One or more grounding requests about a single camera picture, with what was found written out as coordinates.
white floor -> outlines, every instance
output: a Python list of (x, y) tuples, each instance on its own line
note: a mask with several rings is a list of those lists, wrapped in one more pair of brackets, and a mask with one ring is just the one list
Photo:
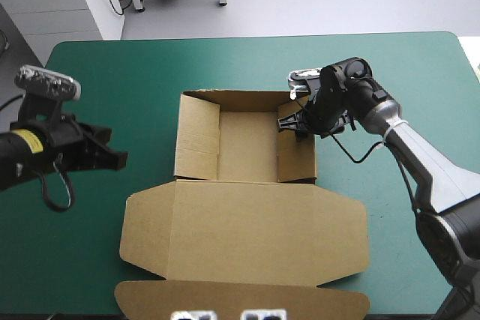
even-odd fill
[(145, 0), (124, 38), (451, 31), (480, 36), (480, 0)]

gray floor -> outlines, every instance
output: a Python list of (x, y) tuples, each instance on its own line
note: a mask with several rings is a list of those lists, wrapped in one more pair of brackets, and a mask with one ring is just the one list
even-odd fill
[[(127, 10), (124, 39), (250, 37), (390, 31), (451, 31), (480, 36), (480, 0), (145, 0), (146, 11)], [(38, 64), (0, 8), (0, 28), (11, 48), (0, 58), (0, 103), (17, 94), (21, 64)], [(0, 115), (0, 131), (19, 104)]]
[[(24, 64), (40, 66), (40, 62), (1, 6), (0, 29), (5, 32), (10, 42), (10, 48), (0, 57), (0, 105), (2, 105), (5, 101), (20, 93), (13, 81), (20, 66)], [(19, 107), (20, 101), (17, 101), (1, 112), (0, 132), (7, 130), (10, 122), (17, 118)]]

drawer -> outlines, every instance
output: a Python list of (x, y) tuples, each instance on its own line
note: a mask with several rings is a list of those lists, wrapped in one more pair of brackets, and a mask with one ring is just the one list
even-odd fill
[(0, 0), (9, 14), (88, 9), (85, 0)]
[(25, 35), (24, 38), (43, 65), (47, 63), (53, 48), (59, 43), (64, 41), (103, 40), (99, 31)]
[(23, 35), (98, 30), (90, 10), (16, 13), (10, 17)]

white cabinet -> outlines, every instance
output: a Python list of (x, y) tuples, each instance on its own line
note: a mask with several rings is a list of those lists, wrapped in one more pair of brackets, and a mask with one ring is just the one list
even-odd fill
[[(118, 12), (118, 0), (112, 0)], [(0, 0), (38, 60), (46, 64), (56, 44), (77, 40), (118, 40), (124, 16), (109, 0)]]

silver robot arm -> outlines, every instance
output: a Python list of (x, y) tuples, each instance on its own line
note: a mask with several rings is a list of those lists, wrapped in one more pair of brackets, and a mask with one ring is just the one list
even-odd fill
[(453, 286), (435, 320), (480, 320), (480, 175), (459, 168), (401, 117), (400, 104), (373, 78), (368, 63), (351, 58), (289, 74), (291, 98), (306, 92), (301, 110), (279, 119), (298, 136), (333, 136), (357, 120), (383, 137), (400, 169), (417, 184), (411, 195), (418, 236)]

